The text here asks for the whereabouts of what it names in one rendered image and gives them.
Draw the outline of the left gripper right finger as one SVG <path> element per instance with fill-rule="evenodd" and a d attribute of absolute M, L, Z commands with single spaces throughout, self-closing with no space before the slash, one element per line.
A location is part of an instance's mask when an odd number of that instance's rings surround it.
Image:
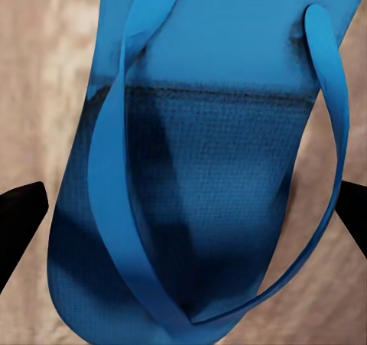
<path fill-rule="evenodd" d="M 367 258 L 367 186 L 343 181 L 335 210 Z"/>

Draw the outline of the sandal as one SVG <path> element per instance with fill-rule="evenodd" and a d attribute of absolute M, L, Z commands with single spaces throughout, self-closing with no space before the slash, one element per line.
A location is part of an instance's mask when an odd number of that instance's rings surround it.
<path fill-rule="evenodd" d="M 214 345 L 309 259 L 341 189 L 349 100 L 338 48 L 361 0 L 101 0 L 61 181 L 47 280 L 93 345 Z M 255 296 L 322 91 L 329 206 Z"/>

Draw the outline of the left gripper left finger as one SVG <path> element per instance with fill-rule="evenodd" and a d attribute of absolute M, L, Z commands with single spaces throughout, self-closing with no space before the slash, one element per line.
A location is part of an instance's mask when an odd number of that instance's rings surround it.
<path fill-rule="evenodd" d="M 49 210 L 42 181 L 0 195 L 0 292 Z"/>

